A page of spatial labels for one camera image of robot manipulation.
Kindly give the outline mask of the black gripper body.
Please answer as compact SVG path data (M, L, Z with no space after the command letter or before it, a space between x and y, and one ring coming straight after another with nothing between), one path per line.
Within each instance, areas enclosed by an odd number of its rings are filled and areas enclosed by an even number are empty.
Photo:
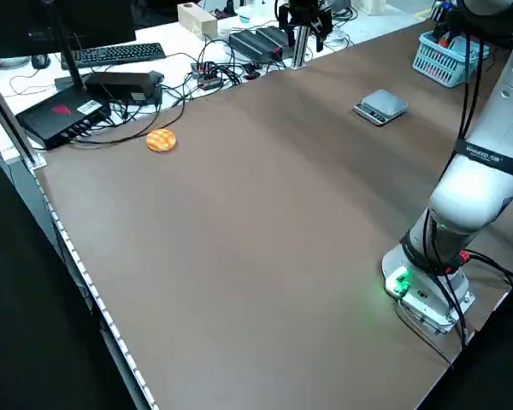
M312 19L322 11L329 11L330 3L325 0L289 0L281 5L281 12L287 12L294 19Z
M461 33L456 14L452 10L440 10L436 17L434 39L436 41L452 41Z

